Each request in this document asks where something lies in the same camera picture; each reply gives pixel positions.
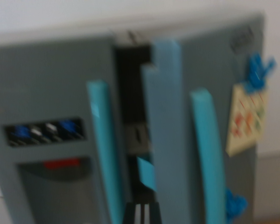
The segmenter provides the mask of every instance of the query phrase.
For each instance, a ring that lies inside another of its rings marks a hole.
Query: small logo
[[[235,54],[243,53],[254,45],[254,34],[250,27],[238,30],[232,35],[230,47]]]

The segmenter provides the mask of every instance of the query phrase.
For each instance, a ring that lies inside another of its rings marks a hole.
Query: blue magnet
[[[251,94],[260,91],[266,86],[266,76],[276,67],[276,61],[271,58],[266,66],[263,65],[261,56],[256,53],[249,61],[249,75],[244,87],[247,93]]]

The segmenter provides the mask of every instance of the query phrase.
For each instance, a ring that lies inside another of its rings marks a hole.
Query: door handle
[[[206,224],[226,223],[223,152],[212,96],[206,89],[190,92],[203,177]]]

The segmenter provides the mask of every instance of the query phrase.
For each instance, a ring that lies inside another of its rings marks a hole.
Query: fridge magnet
[[[234,156],[249,149],[263,134],[266,120],[267,75],[275,67],[274,59],[264,66],[259,54],[250,58],[248,80],[232,90],[226,152]]]

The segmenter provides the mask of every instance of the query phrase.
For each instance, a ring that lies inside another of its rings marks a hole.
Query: blue button
[[[60,121],[59,124],[70,133],[76,133],[76,124],[71,120]]]

